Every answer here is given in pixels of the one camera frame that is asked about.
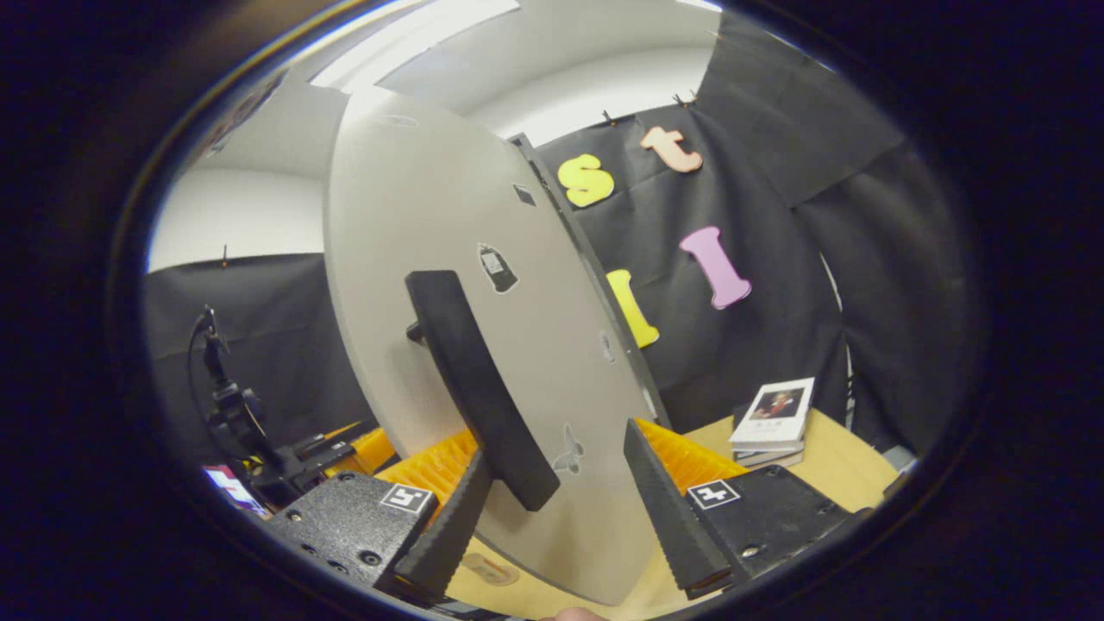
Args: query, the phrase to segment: screw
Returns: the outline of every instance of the screw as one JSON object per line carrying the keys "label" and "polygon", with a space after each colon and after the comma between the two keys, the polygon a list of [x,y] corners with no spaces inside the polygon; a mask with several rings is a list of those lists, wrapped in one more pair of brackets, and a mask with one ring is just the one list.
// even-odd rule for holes
{"label": "screw", "polygon": [[376,565],[380,565],[383,559],[380,558],[380,555],[365,550],[360,552],[360,560],[363,561],[364,565],[375,567]]}

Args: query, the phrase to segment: stack of books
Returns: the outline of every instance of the stack of books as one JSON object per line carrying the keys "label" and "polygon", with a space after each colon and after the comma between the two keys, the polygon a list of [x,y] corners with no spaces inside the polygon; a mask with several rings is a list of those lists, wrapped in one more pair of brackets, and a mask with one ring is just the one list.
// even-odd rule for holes
{"label": "stack of books", "polygon": [[805,419],[815,378],[766,383],[729,438],[732,456],[747,469],[792,466],[805,455]]}

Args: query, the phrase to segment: black cable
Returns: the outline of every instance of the black cable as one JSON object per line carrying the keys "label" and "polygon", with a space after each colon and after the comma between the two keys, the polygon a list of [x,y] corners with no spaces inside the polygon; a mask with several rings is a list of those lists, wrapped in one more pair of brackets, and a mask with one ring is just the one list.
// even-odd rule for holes
{"label": "black cable", "polygon": [[215,436],[214,431],[211,430],[211,425],[208,424],[206,414],[203,413],[203,407],[200,404],[199,396],[195,393],[195,380],[194,373],[192,372],[192,349],[195,347],[195,337],[201,335],[203,330],[203,316],[201,315],[200,318],[195,320],[195,326],[192,327],[192,336],[189,337],[188,349],[184,351],[184,368],[188,373],[188,392],[192,397],[192,406],[195,407],[195,413],[200,417],[200,423],[203,425],[203,430],[206,431],[208,438],[217,451],[221,451],[222,453],[242,462],[256,461],[253,457],[242,457],[225,450]]}

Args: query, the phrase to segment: foam letter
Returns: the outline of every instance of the foam letter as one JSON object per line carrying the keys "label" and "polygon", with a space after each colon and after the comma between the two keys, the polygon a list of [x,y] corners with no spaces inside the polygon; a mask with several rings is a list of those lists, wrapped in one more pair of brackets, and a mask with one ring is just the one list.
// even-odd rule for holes
{"label": "foam letter", "polygon": [[721,231],[716,227],[705,227],[690,233],[679,243],[679,248],[692,254],[702,272],[705,272],[705,280],[713,287],[713,308],[720,310],[747,297],[752,292],[752,284],[740,277],[724,254]]}
{"label": "foam letter", "polygon": [[614,178],[601,170],[602,161],[583,154],[560,165],[556,177],[567,188],[567,200],[575,207],[594,204],[614,192]]}
{"label": "foam letter", "polygon": [[628,282],[631,278],[633,274],[629,274],[628,270],[614,270],[606,274],[609,287],[614,290],[614,297],[617,298],[617,304],[620,305],[622,313],[625,314],[625,320],[628,322],[628,327],[633,330],[636,346],[644,349],[659,340],[659,330],[655,326],[649,326],[648,320],[644,318],[644,313],[640,312],[640,306],[636,303],[636,297],[633,296],[633,290],[628,288]]}
{"label": "foam letter", "polygon": [[664,160],[664,164],[678,170],[679,172],[691,172],[701,168],[701,154],[698,151],[686,152],[678,141],[682,139],[679,130],[664,131],[662,127],[652,127],[644,135],[640,146],[652,149],[656,155]]}

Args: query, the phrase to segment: ceiling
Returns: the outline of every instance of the ceiling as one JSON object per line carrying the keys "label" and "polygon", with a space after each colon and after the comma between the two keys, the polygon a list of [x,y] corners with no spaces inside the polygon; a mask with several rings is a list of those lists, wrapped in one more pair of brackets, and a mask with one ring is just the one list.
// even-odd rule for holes
{"label": "ceiling", "polygon": [[[650,50],[712,49],[720,20],[716,12],[675,0],[518,1],[520,10],[445,40],[380,86],[467,116],[576,65]],[[294,66],[225,148],[197,166],[325,177],[346,95],[307,81],[330,59],[406,12],[349,33]]]}

